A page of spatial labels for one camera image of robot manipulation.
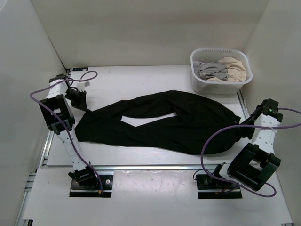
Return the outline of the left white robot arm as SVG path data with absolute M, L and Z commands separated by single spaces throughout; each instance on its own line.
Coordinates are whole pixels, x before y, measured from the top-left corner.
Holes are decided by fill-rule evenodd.
M 73 166 L 69 176 L 80 186 L 89 189 L 99 184 L 99 177 L 95 174 L 90 162 L 85 160 L 78 139 L 75 135 L 75 118 L 71 107 L 88 112 L 86 103 L 85 84 L 78 83 L 72 87 L 69 78 L 60 74 L 49 80 L 50 91 L 47 97 L 40 100 L 40 109 L 46 125 L 63 143 Z

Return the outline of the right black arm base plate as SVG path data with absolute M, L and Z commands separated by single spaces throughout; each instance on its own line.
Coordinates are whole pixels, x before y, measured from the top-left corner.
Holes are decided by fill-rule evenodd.
M 216 180 L 207 174 L 193 175 L 197 184 L 198 199 L 242 199 L 240 188 L 229 182 Z

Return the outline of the black trousers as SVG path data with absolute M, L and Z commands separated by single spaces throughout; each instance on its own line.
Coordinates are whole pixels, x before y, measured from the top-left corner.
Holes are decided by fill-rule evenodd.
M 239 116 L 219 102 L 171 90 L 87 112 L 75 134 L 80 142 L 218 154 L 241 139 L 239 121 Z

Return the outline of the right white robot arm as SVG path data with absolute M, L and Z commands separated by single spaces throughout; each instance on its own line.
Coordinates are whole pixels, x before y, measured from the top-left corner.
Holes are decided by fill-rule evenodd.
M 280 166 L 281 160 L 274 155 L 274 139 L 283 115 L 278 112 L 278 102 L 265 99 L 255 111 L 243 121 L 242 125 L 256 125 L 258 128 L 239 128 L 242 137 L 250 142 L 240 151 L 231 164 L 219 164 L 211 182 L 216 188 L 226 184 L 240 183 L 244 186 L 259 191 L 272 174 Z

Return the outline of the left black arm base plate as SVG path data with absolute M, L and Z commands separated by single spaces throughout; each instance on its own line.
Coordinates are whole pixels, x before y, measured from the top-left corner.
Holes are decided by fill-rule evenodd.
M 80 185 L 75 179 L 72 179 L 69 196 L 80 198 L 111 198 L 113 187 L 113 175 L 99 175 L 102 183 L 103 191 L 100 191 L 99 183 L 88 186 Z

